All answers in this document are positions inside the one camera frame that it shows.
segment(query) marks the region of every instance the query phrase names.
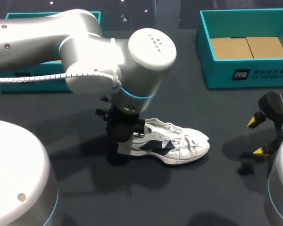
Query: teal box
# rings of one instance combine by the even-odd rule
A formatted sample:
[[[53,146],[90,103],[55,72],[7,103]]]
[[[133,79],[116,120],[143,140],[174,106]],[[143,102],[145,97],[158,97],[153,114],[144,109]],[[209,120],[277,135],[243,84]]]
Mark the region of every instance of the teal box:
[[[46,13],[8,13],[5,19],[14,18],[31,18],[51,16],[59,12]],[[97,18],[99,24],[101,20],[101,12],[91,12]],[[6,77],[27,77],[40,76],[48,74],[63,73],[63,65],[61,61],[51,61],[39,65],[21,68],[15,71],[0,71],[0,78]],[[43,82],[26,82],[26,83],[0,83],[1,92],[69,92],[65,80],[52,80]]]
[[[210,38],[278,37],[283,8],[200,12],[196,43],[208,89],[283,87],[283,58],[217,60]]]

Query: dark gray table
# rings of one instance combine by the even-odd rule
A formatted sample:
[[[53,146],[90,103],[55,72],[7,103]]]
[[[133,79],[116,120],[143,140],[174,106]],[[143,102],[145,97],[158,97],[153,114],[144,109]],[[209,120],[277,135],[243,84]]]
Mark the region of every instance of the dark gray table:
[[[267,163],[240,157],[275,135],[272,122],[247,128],[267,89],[207,90],[195,33],[167,32],[176,44],[177,61],[142,114],[209,136],[209,153],[191,165],[170,168],[154,159],[109,164],[105,123],[94,116],[96,108],[105,106],[99,97],[0,96],[0,119],[29,129],[47,148],[64,196],[66,226],[268,225],[263,210]]]

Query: cardboard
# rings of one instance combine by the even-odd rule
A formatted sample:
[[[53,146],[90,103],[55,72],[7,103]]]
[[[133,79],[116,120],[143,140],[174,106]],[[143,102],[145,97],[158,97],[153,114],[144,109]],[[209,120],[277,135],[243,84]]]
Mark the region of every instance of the cardboard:
[[[246,38],[212,38],[215,58],[224,59],[252,59]]]
[[[283,58],[283,46],[278,37],[247,37],[254,58]]]

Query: blue light ring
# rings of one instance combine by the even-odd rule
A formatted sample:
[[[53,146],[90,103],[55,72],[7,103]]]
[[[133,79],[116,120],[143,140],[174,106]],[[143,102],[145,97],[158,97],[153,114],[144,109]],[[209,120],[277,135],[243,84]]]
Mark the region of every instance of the blue light ring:
[[[139,97],[139,96],[136,96],[136,95],[133,95],[131,93],[129,93],[128,91],[126,91],[123,87],[121,88],[121,90],[126,93],[128,96],[132,97],[132,98],[135,98],[135,99],[139,99],[139,100],[145,100],[145,99],[149,99],[149,98],[152,98],[155,96],[156,93],[154,93],[153,95],[151,96],[148,96],[148,97]]]

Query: navy logo on shoe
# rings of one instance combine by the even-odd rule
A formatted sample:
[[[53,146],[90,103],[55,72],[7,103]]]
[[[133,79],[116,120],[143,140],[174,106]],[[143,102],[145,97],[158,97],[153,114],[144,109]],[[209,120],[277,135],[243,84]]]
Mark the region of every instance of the navy logo on shoe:
[[[163,148],[162,147],[162,141],[159,140],[150,140],[143,146],[141,146],[139,149],[143,151],[152,151],[154,153],[160,154],[162,156],[166,155],[169,151],[175,149],[175,146],[173,145],[172,141],[170,140],[167,145]]]

